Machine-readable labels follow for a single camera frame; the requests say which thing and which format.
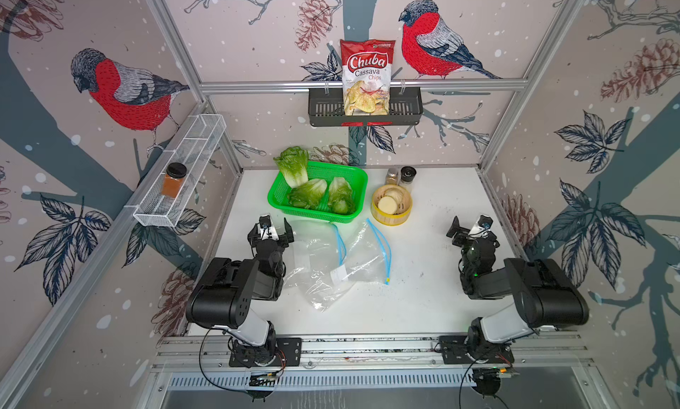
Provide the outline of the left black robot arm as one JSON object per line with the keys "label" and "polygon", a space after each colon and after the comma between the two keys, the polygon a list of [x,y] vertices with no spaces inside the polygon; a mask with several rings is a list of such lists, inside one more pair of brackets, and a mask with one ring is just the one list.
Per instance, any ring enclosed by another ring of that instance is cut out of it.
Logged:
{"label": "left black robot arm", "polygon": [[187,321],[232,337],[232,368],[297,367],[301,340],[279,338],[274,324],[260,318],[251,302],[278,301],[286,265],[284,251],[294,242],[288,221],[276,231],[271,217],[261,216],[247,235],[251,258],[215,257],[194,286],[186,306]]}

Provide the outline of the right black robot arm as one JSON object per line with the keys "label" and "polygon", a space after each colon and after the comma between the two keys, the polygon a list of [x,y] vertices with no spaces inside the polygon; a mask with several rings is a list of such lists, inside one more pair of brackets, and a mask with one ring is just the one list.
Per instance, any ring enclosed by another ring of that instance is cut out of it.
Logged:
{"label": "right black robot arm", "polygon": [[510,306],[472,321],[464,341],[467,356],[474,361],[498,356],[510,363],[512,341],[541,327],[584,325],[589,307],[554,260],[508,258],[495,269],[499,241],[492,223],[491,217],[482,215],[473,228],[464,228],[455,217],[446,236],[460,248],[460,284],[470,299],[513,298]]}

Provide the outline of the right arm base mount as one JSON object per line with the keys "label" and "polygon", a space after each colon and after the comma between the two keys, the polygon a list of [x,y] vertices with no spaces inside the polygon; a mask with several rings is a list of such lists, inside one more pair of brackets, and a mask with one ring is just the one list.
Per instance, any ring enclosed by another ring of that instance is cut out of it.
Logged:
{"label": "right arm base mount", "polygon": [[478,363],[506,364],[515,363],[510,343],[489,343],[481,339],[473,343],[463,335],[440,336],[437,340],[438,352],[446,365]]}

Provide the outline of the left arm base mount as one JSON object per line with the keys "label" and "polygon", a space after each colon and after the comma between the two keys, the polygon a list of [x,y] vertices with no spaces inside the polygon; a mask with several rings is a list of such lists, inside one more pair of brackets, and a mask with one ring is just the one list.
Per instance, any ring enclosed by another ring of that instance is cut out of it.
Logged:
{"label": "left arm base mount", "polygon": [[301,353],[302,339],[299,337],[280,337],[262,346],[232,340],[228,365],[231,368],[298,367]]}

